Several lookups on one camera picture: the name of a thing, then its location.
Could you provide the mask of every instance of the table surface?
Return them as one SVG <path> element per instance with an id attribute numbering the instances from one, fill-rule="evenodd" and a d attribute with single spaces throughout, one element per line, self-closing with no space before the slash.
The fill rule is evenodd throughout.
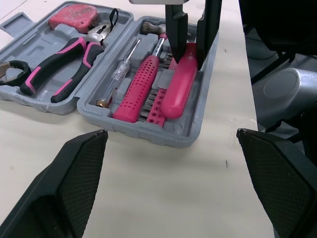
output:
<path id="1" fill-rule="evenodd" d="M 63 0 L 10 0 L 0 23 L 18 12 L 39 21 Z M 91 0 L 134 14 L 164 17 L 162 5 Z M 204 0 L 184 11 L 195 23 Z M 0 48 L 12 38 L 0 31 Z M 73 137 L 100 129 L 75 110 L 59 116 L 0 101 L 0 223 L 34 177 Z M 189 148 L 162 147 L 109 132 L 85 238 L 272 238 L 235 134 L 256 129 L 238 0 L 223 0 L 219 43 L 201 134 Z"/>

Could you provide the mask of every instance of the black handle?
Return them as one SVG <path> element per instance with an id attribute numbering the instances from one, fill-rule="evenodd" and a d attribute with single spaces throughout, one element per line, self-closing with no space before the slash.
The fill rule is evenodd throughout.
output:
<path id="1" fill-rule="evenodd" d="M 89 43 L 79 69 L 70 80 L 64 83 L 64 85 L 55 92 L 55 94 L 51 97 L 51 102 L 59 103 L 68 98 L 83 77 L 91 69 L 97 56 L 102 52 L 104 52 L 104 50 L 98 43 Z"/>
<path id="2" fill-rule="evenodd" d="M 83 37 L 72 38 L 54 55 L 42 61 L 20 86 L 22 93 L 32 96 L 59 68 L 85 52 L 87 46 Z"/>

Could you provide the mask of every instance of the pink screwdriver handle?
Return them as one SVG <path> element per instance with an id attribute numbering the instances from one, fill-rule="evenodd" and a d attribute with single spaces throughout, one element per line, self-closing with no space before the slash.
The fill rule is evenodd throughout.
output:
<path id="1" fill-rule="evenodd" d="M 159 59 L 149 56 L 139 67 L 122 103 L 113 118 L 135 123 L 159 68 Z"/>
<path id="2" fill-rule="evenodd" d="M 161 112 L 166 118 L 182 116 L 196 73 L 196 43 L 187 43 L 161 105 Z"/>

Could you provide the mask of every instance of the gray plastic tool case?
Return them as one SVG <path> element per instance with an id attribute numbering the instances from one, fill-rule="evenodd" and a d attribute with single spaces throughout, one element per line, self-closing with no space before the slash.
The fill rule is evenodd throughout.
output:
<path id="1" fill-rule="evenodd" d="M 24 13 L 19 13 L 4 22 L 0 29 L 15 39 L 0 51 L 0 62 L 22 60 L 28 62 L 33 70 L 41 61 L 59 51 L 71 38 L 85 36 L 78 33 L 75 28 L 63 24 L 58 25 L 53 31 L 48 26 L 50 17 L 62 8 L 75 3 L 79 2 L 68 1 L 63 3 L 37 23 L 33 23 Z M 98 10 L 100 23 L 109 21 L 112 8 L 99 5 L 95 5 L 95 7 Z M 23 95 L 19 87 L 5 85 L 0 86 L 0 99 L 11 100 L 22 105 L 34 107 L 42 112 L 59 115 L 69 113 L 77 106 L 78 111 L 87 121 L 107 130 L 120 131 L 129 136 L 143 138 L 159 145 L 169 145 L 178 148 L 190 146 L 198 138 L 202 126 L 218 36 L 201 71 L 197 72 L 182 117 L 175 120 L 167 119 L 163 128 L 144 121 L 136 123 L 124 122 L 113 119 L 111 117 L 112 113 L 123 100 L 138 67 L 152 53 L 158 41 L 158 36 L 155 34 L 140 34 L 144 21 L 150 21 L 153 24 L 164 23 L 164 19 L 151 16 L 144 16 L 137 21 L 133 21 L 131 13 L 123 10 L 119 11 L 116 26 L 103 42 L 106 47 L 105 52 L 97 57 L 94 66 L 66 100 L 53 104 L 50 98 L 59 87 L 74 75 L 82 59 L 70 62 L 62 70 L 58 71 L 32 97 Z M 189 25 L 188 32 L 188 40 L 194 41 L 196 26 Z M 96 100 L 105 91 L 104 85 L 106 81 L 110 78 L 118 63 L 128 55 L 138 38 L 142 38 L 142 40 L 131 57 L 131 69 L 120 85 L 110 108 L 105 109 L 95 106 Z M 160 62 L 164 61 L 169 50 L 169 43 L 166 41 L 160 55 Z M 17 72 L 8 71 L 7 74 L 17 74 Z M 172 70 L 160 70 L 152 85 L 152 90 L 158 91 L 159 86 L 167 88 L 172 76 Z"/>

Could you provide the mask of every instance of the screwdriver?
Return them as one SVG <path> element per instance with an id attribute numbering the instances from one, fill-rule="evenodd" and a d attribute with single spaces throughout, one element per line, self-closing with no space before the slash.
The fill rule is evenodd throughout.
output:
<path id="1" fill-rule="evenodd" d="M 112 73 L 110 79 L 107 82 L 106 91 L 105 91 L 104 95 L 99 100 L 96 101 L 97 107 L 109 108 L 109 105 L 110 105 L 112 99 L 114 98 L 114 96 L 118 90 L 118 87 L 120 86 L 124 77 L 126 76 L 126 74 L 130 70 L 130 58 L 131 58 L 133 52 L 135 51 L 135 49 L 137 48 L 138 44 L 140 43 L 140 41 L 141 41 L 141 39 L 139 39 L 137 41 L 137 43 L 135 44 L 135 46 L 133 47 L 133 49 L 131 50 L 131 52 L 127 56 L 127 58 L 125 60 L 121 61 L 118 64 L 117 69 Z"/>

